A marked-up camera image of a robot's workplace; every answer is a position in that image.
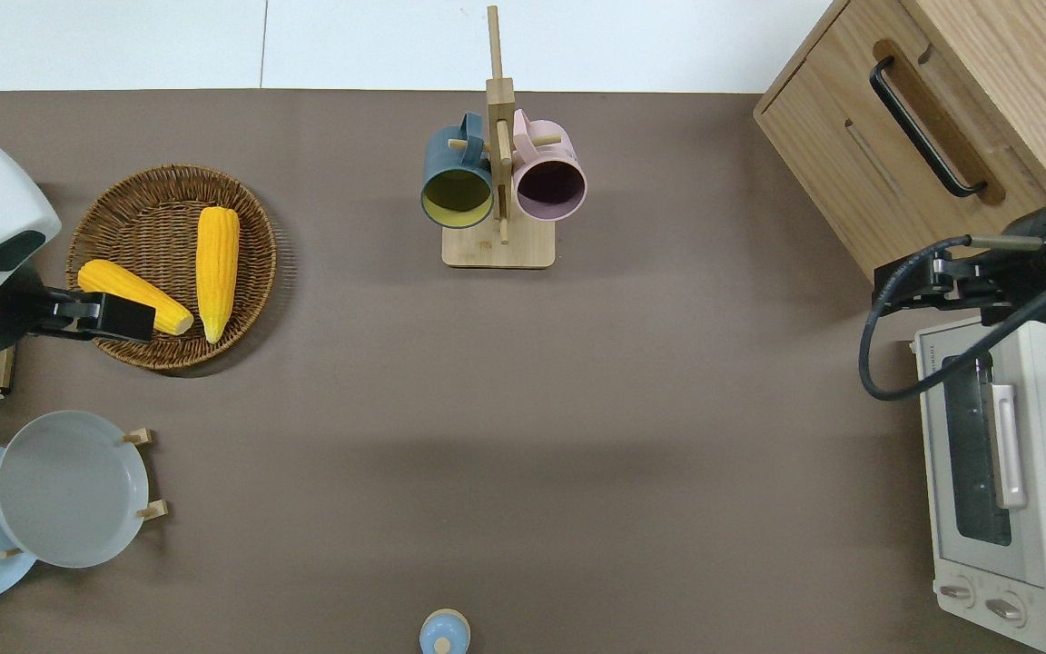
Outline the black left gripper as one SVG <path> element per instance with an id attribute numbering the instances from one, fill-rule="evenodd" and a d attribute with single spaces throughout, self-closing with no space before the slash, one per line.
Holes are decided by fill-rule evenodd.
<path id="1" fill-rule="evenodd" d="M 29 336 L 66 340 L 105 338 L 150 343 L 156 310 L 115 294 L 43 287 L 37 298 L 37 322 Z"/>

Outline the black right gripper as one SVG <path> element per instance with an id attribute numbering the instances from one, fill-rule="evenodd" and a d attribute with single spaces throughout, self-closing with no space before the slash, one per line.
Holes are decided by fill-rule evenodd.
<path id="1" fill-rule="evenodd" d="M 937 255 L 909 255 L 873 270 L 872 306 L 880 316 L 933 305 L 941 311 L 976 309 L 983 326 L 1005 322 L 1046 292 L 1046 247 L 987 250 L 963 258 L 946 255 L 939 299 Z"/>

